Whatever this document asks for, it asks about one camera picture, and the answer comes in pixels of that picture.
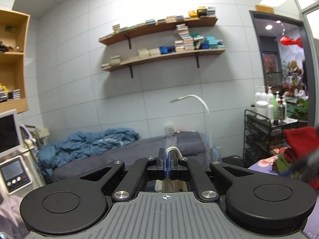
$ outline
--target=ribbed surface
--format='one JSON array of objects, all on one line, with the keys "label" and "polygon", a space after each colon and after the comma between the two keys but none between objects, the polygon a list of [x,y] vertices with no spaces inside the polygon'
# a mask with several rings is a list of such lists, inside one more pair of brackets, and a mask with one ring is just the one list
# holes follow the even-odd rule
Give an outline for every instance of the ribbed surface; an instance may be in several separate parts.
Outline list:
[{"label": "ribbed surface", "polygon": [[[192,192],[141,192],[130,202],[116,203],[91,229],[65,239],[260,239],[233,225],[215,203],[202,203]],[[26,239],[49,239],[31,233]],[[301,232],[281,239],[305,239]]]}]

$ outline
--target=lamp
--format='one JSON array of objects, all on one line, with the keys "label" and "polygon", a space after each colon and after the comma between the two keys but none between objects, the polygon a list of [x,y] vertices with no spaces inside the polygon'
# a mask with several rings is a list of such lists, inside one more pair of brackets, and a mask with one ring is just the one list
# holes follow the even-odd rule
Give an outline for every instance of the lamp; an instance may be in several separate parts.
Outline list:
[{"label": "lamp", "polygon": [[198,99],[205,107],[206,111],[207,111],[207,118],[208,118],[208,125],[209,125],[209,144],[210,144],[210,147],[212,148],[213,147],[213,143],[212,143],[212,129],[211,129],[211,123],[210,123],[210,120],[209,120],[209,108],[206,104],[206,102],[204,102],[204,100],[197,96],[197,95],[194,95],[194,94],[190,94],[190,95],[187,95],[187,96],[184,96],[184,97],[179,97],[177,99],[174,99],[172,101],[170,101],[170,103],[173,103],[173,102],[178,102],[178,101],[181,101],[183,99],[186,99],[188,97],[194,97],[196,99]]}]

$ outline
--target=hanging red decoration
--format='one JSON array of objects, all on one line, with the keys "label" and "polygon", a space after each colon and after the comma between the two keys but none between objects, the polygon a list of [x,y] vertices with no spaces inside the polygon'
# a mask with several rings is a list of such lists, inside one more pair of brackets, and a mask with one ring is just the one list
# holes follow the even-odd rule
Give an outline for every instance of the hanging red decoration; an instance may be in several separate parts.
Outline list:
[{"label": "hanging red decoration", "polygon": [[301,38],[297,38],[296,40],[289,38],[288,36],[282,37],[280,39],[280,42],[284,45],[284,46],[289,46],[289,45],[297,45],[298,47],[303,48],[302,46],[302,42],[301,42]]}]

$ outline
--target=gray bedsheet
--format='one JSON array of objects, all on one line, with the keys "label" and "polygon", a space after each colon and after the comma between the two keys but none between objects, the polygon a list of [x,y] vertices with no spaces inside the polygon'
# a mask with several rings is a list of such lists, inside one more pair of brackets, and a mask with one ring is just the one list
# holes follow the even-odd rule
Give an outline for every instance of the gray bedsheet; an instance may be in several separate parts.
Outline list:
[{"label": "gray bedsheet", "polygon": [[204,167],[214,161],[217,156],[211,159],[211,151],[206,143],[205,135],[199,132],[180,132],[173,137],[164,136],[141,139],[125,147],[114,148],[100,155],[94,155],[79,161],[72,161],[53,171],[53,178],[63,180],[74,175],[102,167],[110,162],[121,160],[125,165],[132,165],[137,159],[143,157],[157,157],[160,148],[177,146],[181,154],[186,157],[197,159]]}]

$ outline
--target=blue blanket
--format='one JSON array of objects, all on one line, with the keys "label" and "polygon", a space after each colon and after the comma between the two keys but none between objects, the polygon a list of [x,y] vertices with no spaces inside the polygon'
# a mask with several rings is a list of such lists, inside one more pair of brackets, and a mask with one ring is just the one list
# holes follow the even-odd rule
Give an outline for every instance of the blue blanket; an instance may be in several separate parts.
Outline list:
[{"label": "blue blanket", "polygon": [[138,139],[139,135],[130,128],[111,128],[92,133],[77,131],[62,142],[41,147],[38,152],[38,165],[46,182],[50,182],[52,171],[57,167],[128,145]]}]

